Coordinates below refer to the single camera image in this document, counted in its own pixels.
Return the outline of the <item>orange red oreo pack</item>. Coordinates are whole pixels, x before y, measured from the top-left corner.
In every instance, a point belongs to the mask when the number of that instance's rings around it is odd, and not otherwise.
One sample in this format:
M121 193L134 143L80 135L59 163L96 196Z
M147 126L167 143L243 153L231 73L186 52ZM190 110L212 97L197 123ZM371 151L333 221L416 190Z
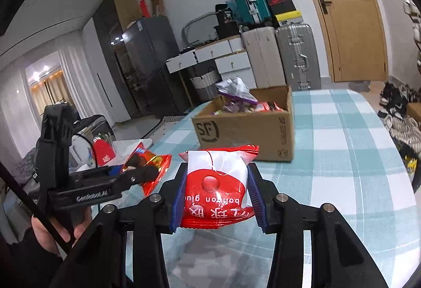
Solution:
M133 176L142 173L143 179L134 178L134 182L143 189L145 196L150 195L168 171L171 155L156 155L140 142L121 167L121 174L128 172Z

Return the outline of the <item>red white snack pack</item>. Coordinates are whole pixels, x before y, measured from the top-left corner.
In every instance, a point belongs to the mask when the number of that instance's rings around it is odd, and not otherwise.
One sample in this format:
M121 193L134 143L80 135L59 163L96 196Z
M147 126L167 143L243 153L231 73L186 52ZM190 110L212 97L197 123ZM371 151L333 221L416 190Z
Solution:
M248 165L259 153L257 145L189 150L184 214L181 227L218 229L254 216L248 198Z

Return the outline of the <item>purple green candy bag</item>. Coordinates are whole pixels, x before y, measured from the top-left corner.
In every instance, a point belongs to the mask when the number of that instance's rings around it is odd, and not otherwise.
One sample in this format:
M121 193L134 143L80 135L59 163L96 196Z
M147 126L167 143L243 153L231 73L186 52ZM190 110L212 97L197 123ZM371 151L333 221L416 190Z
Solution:
M223 113L253 113L257 106L249 104L245 101L229 101L219 108L214 115L221 115Z

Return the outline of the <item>silver purple foil bag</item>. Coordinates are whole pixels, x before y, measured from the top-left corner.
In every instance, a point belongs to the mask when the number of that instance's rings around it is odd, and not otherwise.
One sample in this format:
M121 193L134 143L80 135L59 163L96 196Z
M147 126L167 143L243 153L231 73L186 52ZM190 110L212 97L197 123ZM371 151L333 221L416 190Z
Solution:
M218 93L232 99L244 101L249 104L257 104L258 99L253 96L249 88L240 77L228 78L215 84Z

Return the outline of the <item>red crisp snack bag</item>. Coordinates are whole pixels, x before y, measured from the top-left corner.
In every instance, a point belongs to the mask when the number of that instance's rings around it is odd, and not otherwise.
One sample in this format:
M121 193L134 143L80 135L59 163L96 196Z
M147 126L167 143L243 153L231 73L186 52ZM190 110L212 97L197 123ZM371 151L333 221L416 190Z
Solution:
M267 112L267 111L283 111L281 107L279 107L276 102L274 101L264 101L258 103L254 110L254 112Z

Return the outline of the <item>checkered teal tablecloth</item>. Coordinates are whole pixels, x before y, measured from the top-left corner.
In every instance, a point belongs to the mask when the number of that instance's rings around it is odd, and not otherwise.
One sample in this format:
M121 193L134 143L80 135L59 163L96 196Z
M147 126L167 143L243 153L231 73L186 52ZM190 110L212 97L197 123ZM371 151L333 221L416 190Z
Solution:
M390 134L365 98L345 89L295 92L295 156L259 162L264 179L304 205L331 203L390 287L420 262L410 179ZM172 287L264 287L275 244L254 218L217 230L180 228L162 238Z

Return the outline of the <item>woven laundry basket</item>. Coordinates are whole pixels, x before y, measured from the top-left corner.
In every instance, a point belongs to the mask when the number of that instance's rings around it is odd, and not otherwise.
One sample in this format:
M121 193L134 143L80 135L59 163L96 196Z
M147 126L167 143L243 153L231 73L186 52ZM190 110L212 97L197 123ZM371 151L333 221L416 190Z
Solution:
M216 67L193 67L191 70L191 83L202 101L210 101L218 95L216 84L221 81Z

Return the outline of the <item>black refrigerator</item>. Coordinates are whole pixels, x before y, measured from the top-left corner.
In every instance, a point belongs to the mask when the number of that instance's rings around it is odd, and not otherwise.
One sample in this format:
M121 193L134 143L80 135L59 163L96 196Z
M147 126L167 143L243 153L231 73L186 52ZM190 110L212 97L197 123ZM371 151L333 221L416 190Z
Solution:
M171 74L166 61L179 55L165 16L142 18L123 33L128 53L127 81L143 116L178 116L189 107L181 79Z

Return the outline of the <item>SF cardboard box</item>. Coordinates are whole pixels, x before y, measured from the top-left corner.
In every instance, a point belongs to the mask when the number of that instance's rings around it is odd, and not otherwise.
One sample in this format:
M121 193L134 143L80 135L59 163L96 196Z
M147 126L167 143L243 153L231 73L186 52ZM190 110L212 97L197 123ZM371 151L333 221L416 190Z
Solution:
M289 86L253 89L260 103L274 103L276 111L217 114L227 98L218 96L192 118L203 149L257 145L258 160L291 162L295 150L292 90Z

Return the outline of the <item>pile of shoes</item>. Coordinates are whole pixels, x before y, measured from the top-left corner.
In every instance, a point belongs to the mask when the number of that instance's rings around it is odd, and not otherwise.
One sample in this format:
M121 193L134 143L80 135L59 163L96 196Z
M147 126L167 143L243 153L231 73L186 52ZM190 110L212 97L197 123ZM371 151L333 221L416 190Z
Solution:
M420 188L420 91L385 82L378 116L395 143L412 189Z

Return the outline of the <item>white drawer cabinet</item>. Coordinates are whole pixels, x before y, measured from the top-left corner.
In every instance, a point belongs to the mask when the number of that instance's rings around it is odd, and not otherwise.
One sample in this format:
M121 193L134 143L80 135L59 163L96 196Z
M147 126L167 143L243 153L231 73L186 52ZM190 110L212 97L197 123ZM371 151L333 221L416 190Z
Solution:
M256 89L252 66L240 36L229 37L220 41L190 50L166 61L169 72L214 61L223 80L239 77L249 89Z

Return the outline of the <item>beige suitcase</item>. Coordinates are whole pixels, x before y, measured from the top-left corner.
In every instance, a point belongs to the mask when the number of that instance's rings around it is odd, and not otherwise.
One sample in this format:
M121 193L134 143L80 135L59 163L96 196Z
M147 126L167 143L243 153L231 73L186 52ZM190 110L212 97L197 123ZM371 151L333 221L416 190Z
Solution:
M273 27L248 30L241 38L259 89L286 85L283 64Z

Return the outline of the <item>grey suitcase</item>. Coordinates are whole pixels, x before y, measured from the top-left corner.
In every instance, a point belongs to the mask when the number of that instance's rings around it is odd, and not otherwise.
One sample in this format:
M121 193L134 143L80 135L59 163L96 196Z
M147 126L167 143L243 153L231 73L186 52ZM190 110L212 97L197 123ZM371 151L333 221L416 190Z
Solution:
M293 91L321 89L318 54L308 24L289 24L276 30L286 83Z

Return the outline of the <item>stacked shoe boxes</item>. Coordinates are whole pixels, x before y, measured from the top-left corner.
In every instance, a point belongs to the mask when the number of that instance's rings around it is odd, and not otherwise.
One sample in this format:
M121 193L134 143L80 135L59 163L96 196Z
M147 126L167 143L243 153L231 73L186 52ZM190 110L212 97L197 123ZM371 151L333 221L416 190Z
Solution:
M266 0L266 2L279 26L303 23L302 12L295 8L292 0Z

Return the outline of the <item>wooden door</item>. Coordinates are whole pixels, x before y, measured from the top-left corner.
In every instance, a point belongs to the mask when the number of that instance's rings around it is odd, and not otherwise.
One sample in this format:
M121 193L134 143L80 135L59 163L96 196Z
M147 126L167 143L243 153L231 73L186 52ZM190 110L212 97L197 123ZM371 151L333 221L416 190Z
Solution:
M377 0L313 2L333 81L385 81L388 59Z

